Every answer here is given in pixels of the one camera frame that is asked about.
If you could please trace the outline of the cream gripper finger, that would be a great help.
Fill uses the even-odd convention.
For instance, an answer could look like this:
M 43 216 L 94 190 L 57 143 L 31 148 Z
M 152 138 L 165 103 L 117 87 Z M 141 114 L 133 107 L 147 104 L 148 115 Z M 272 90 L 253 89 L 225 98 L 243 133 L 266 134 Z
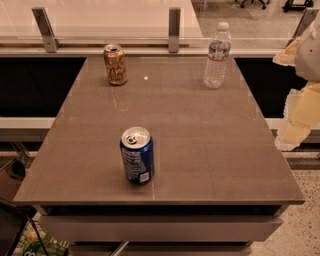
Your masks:
M 281 151 L 291 151 L 320 123 L 320 83 L 308 82 L 301 90 L 291 89 L 283 115 L 275 146 Z
M 273 62 L 281 66 L 294 66 L 300 38 L 294 39 L 284 50 L 273 57 Z

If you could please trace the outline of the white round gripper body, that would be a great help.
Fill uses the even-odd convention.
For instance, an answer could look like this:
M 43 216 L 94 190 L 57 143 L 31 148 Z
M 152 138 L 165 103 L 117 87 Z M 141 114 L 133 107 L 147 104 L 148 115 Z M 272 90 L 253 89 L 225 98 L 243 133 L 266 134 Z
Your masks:
M 313 21 L 303 32 L 297 45 L 295 70 L 307 81 L 320 81 L 320 24 Z

